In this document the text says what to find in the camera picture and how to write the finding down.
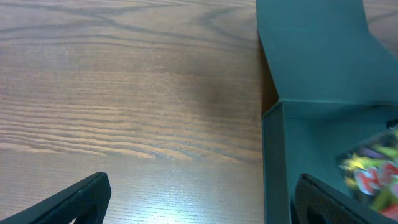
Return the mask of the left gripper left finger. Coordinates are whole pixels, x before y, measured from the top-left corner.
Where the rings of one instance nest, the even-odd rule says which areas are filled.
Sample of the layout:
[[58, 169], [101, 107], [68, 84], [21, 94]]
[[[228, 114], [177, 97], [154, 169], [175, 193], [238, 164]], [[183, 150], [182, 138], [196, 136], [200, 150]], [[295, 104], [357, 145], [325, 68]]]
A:
[[107, 174], [96, 172], [1, 223], [102, 224], [110, 198]]

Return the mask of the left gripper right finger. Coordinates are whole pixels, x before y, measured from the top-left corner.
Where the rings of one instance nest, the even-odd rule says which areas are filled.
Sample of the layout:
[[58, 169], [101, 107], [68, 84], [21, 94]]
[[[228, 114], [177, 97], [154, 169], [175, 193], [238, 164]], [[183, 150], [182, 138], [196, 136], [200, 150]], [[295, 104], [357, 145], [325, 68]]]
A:
[[309, 174], [300, 175], [295, 187], [294, 204], [301, 224], [396, 223]]

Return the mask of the Haribo gummy candy bag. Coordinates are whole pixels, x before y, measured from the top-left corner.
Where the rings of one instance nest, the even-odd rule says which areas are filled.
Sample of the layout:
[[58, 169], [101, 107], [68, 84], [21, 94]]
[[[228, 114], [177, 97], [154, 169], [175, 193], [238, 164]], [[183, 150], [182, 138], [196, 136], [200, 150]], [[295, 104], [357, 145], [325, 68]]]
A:
[[340, 157], [339, 168], [352, 197], [397, 220], [397, 128], [361, 142]]

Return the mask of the black gift box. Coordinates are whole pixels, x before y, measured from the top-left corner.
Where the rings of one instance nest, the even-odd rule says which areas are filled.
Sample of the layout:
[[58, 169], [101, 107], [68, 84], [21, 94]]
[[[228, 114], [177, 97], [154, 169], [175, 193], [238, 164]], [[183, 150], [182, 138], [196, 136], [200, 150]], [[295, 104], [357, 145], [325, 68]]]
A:
[[263, 0], [256, 9], [277, 93], [262, 116], [266, 222], [300, 223], [301, 174], [358, 202], [340, 157], [397, 128], [397, 2]]

